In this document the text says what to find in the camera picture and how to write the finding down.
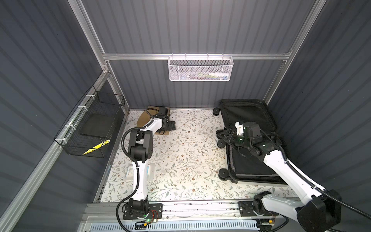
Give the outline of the tan shorts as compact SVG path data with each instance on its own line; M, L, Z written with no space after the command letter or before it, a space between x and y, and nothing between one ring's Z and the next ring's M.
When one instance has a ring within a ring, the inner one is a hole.
M158 115L159 107L148 106L137 120L137 127L150 127L150 130L157 135L168 135L170 131L160 131L162 127L162 118L166 116Z

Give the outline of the black hard-shell suitcase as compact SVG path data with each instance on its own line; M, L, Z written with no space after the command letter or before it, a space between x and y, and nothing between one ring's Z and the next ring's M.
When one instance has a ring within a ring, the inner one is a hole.
M222 181L284 185L285 181L263 160L271 150L286 148L265 102L258 99L224 99L213 110L222 118L216 131L217 147L225 148L227 168L218 172Z

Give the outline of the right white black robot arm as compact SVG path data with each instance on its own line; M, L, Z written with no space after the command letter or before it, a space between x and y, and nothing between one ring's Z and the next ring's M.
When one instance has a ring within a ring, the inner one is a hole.
M282 138L274 133L258 132L248 136L246 132L225 130L219 137L240 151L251 155L274 170L296 193L294 201L264 191L254 197L254 212L262 216L268 212L293 219L307 232L324 232L341 222L341 196L334 190L327 191L296 167L287 157Z

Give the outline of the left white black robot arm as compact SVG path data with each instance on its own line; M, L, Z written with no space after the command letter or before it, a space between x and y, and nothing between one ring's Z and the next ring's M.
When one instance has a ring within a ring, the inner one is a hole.
M142 127L127 130L121 140L125 155L132 161L134 189L128 200L128 213L143 218L149 213L147 188L148 163L153 154L153 135L175 130L175 123L164 114L156 114Z

